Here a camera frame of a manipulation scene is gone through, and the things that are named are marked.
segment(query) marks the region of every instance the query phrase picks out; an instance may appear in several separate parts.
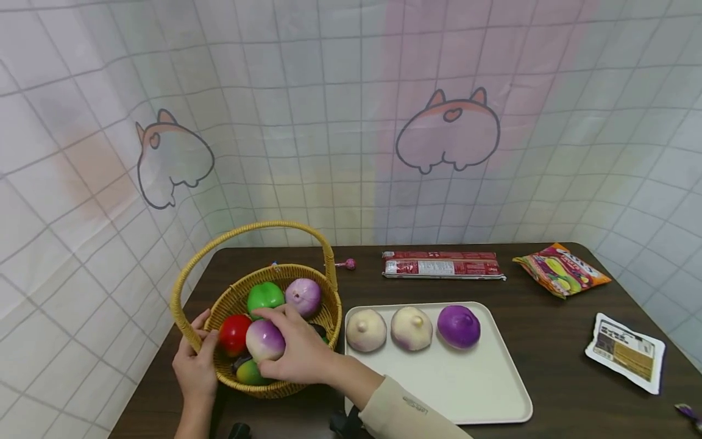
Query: beige sleeve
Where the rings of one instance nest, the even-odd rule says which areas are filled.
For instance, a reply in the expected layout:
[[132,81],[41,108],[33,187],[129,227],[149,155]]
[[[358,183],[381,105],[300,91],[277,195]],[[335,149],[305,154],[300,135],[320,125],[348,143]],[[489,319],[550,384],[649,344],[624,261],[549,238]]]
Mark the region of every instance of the beige sleeve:
[[359,417],[376,439],[472,439],[389,376]]

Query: colorful snack bag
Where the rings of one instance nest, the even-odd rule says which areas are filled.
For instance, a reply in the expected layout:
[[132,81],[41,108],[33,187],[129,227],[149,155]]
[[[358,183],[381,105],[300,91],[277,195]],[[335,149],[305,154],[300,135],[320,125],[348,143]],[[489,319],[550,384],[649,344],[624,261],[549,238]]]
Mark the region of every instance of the colorful snack bag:
[[384,251],[385,277],[502,279],[495,253],[476,251]]
[[565,299],[586,289],[611,282],[611,279],[555,243],[538,253],[512,260],[554,296]]

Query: snack bag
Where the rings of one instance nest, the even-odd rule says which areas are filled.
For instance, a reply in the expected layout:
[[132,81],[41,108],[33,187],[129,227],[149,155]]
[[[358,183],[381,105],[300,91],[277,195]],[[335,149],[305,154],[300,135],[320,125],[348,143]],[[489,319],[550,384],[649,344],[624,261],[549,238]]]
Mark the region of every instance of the snack bag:
[[495,253],[476,251],[384,251],[383,276],[418,279],[502,279]]
[[589,358],[653,395],[661,391],[664,352],[664,342],[634,332],[602,313],[597,313],[592,341],[585,349]]
[[573,256],[557,242],[538,253],[512,260],[554,296],[565,299],[611,279]]

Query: white packet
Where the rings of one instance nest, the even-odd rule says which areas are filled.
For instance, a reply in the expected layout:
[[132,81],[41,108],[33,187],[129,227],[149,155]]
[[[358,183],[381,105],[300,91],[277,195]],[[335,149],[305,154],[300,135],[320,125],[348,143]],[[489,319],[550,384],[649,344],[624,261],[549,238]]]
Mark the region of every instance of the white packet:
[[602,313],[597,313],[592,336],[585,355],[626,376],[649,393],[660,393],[664,342],[634,332]]

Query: cartoon cat drawing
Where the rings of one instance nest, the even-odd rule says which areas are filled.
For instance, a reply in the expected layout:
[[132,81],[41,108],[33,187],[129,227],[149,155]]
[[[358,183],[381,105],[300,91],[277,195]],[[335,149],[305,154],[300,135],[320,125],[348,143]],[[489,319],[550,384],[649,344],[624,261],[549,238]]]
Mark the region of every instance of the cartoon cat drawing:
[[154,209],[174,207],[178,185],[195,188],[215,166],[212,149],[200,136],[176,122],[161,108],[155,124],[136,124],[141,143],[137,162],[139,191]]
[[487,106],[487,92],[476,89],[468,99],[446,100],[434,92],[429,103],[400,131],[395,151],[403,163],[428,174],[444,162],[462,171],[488,160],[500,143],[500,121]]

